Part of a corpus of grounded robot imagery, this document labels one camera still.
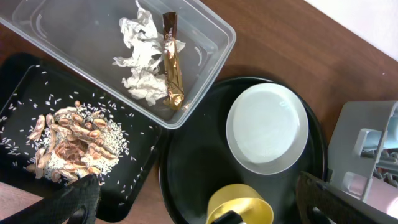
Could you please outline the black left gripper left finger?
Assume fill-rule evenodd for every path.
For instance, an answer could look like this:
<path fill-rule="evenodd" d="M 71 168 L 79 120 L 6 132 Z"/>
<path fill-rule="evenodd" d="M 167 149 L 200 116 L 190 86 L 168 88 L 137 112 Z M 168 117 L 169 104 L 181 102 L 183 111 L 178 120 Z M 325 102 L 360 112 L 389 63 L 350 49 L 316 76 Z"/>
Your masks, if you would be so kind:
<path fill-rule="evenodd" d="M 55 192 L 51 197 L 1 220 L 2 224 L 94 223 L 100 202 L 97 176 L 89 174 Z"/>

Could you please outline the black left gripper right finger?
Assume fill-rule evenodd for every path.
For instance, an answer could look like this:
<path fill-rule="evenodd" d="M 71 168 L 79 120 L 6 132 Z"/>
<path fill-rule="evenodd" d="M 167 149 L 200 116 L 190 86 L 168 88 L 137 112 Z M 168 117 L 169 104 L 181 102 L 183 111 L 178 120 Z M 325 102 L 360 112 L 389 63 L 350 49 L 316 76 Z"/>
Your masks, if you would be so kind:
<path fill-rule="evenodd" d="M 302 223 L 376 223 L 359 200 L 307 172 L 300 173 L 295 196 Z"/>

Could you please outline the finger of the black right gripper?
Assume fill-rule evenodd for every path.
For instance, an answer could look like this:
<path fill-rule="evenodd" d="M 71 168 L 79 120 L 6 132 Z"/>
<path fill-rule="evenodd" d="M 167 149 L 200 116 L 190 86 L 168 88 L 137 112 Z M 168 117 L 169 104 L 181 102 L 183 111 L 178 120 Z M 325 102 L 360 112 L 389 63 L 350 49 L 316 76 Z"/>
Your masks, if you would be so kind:
<path fill-rule="evenodd" d="M 211 224 L 246 224 L 238 213 L 230 210 L 213 220 Z"/>

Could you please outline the yellow bowl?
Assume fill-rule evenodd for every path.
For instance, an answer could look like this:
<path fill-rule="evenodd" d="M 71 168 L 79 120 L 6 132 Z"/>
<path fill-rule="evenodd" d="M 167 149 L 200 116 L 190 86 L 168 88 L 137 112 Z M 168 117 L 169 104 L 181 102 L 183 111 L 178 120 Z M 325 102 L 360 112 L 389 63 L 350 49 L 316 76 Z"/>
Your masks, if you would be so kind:
<path fill-rule="evenodd" d="M 233 211 L 244 223 L 269 224 L 274 221 L 272 207 L 250 186 L 245 184 L 226 185 L 209 199 L 206 223 Z"/>

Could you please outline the food scraps and rice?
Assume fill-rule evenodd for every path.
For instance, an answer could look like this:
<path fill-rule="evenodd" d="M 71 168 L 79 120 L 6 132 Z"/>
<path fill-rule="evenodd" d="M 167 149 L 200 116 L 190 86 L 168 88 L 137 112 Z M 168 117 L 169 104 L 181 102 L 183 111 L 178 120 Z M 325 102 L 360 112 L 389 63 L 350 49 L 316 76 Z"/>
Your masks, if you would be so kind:
<path fill-rule="evenodd" d="M 88 174 L 100 176 L 111 170 L 125 149 L 122 132 L 100 110 L 80 101 L 56 112 L 39 115 L 28 135 L 40 142 L 33 163 L 25 170 L 36 179 L 69 184 Z"/>

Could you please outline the grey round plate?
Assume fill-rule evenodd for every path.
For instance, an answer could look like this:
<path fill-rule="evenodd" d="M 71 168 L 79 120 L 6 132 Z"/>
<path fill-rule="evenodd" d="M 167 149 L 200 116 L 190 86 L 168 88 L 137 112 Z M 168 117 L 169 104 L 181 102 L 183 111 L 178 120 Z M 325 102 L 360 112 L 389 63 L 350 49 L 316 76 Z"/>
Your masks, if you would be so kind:
<path fill-rule="evenodd" d="M 226 120 L 226 139 L 234 158 L 247 170 L 274 175 L 290 168 L 304 152 L 307 112 L 290 89 L 261 83 L 244 90 Z"/>

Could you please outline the white paper napkin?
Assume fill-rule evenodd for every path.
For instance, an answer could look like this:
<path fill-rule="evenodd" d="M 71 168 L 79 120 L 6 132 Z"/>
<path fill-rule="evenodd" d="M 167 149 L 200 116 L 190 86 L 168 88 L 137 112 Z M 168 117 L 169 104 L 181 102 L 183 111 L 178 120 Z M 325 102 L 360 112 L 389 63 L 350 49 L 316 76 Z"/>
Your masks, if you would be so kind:
<path fill-rule="evenodd" d="M 114 57 L 113 64 L 129 67 L 131 76 L 122 79 L 122 84 L 136 100 L 146 100 L 154 106 L 168 95 L 166 76 L 160 73 L 164 60 L 164 36 L 157 31 L 150 11 L 138 1 L 135 19 L 123 17 L 119 20 L 125 46 L 132 49 L 129 58 Z"/>

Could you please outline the gold foil wrapper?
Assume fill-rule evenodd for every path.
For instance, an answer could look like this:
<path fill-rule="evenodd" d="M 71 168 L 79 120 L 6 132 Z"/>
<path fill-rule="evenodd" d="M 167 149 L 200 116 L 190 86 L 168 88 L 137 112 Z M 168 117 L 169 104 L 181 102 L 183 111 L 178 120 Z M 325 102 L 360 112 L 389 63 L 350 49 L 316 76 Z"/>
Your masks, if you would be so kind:
<path fill-rule="evenodd" d="M 176 40 L 177 13 L 168 12 L 163 14 L 163 23 L 164 67 L 168 91 L 168 97 L 164 103 L 173 110 L 179 110 L 182 107 L 185 95 Z"/>

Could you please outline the pink plastic cup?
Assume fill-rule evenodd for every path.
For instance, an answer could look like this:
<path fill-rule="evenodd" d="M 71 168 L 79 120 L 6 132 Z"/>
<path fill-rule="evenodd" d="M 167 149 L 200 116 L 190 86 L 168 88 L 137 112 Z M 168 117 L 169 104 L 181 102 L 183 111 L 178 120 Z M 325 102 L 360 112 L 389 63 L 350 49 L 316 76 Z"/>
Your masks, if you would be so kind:
<path fill-rule="evenodd" d="M 366 204 L 374 207 L 394 218 L 397 218 L 397 188 L 372 177 Z M 360 199 L 366 185 L 367 178 L 347 172 L 343 178 L 342 189 L 356 199 Z"/>

